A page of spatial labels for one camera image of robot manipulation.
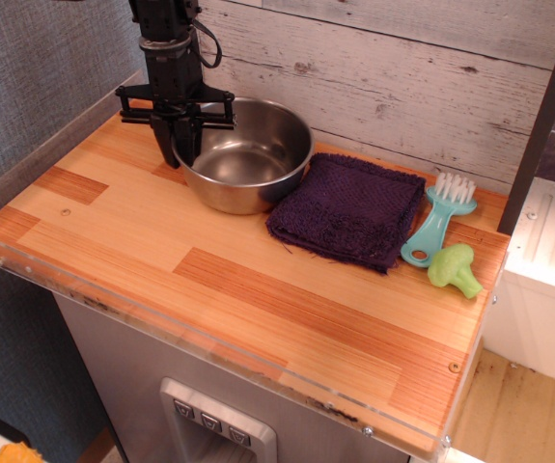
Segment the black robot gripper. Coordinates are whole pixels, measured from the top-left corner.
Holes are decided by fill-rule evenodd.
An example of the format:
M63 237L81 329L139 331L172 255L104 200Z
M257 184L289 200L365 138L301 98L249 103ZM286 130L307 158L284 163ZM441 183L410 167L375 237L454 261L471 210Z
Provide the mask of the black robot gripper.
M130 123L150 121L167 165L193 165L201 153L203 126L236 125L235 96L205 84L203 58L195 42L142 42L140 49L149 82L115 91L121 116Z

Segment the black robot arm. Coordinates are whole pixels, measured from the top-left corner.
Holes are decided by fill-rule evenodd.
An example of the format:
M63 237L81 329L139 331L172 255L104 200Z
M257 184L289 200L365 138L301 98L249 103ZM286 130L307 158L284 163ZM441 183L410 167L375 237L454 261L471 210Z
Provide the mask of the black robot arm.
M149 82L121 86L121 116L126 123L148 124L165 162L174 169L192 165L200 155L205 128L232 129L235 96L204 82L204 68L217 68L201 54L198 34L215 35L198 19L196 1L131 1L132 20L140 27L139 47Z

